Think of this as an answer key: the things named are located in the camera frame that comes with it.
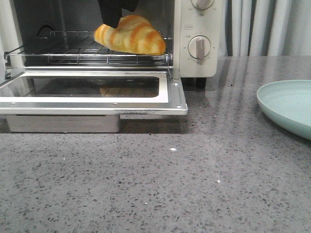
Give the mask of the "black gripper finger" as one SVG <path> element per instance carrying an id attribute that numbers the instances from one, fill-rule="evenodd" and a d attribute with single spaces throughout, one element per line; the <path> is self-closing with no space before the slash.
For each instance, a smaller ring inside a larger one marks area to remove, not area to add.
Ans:
<path id="1" fill-rule="evenodd" d="M 121 18 L 120 0 L 98 0 L 103 24 L 117 28 Z"/>
<path id="2" fill-rule="evenodd" d="M 137 8 L 138 0 L 121 0 L 121 8 L 134 12 Z"/>

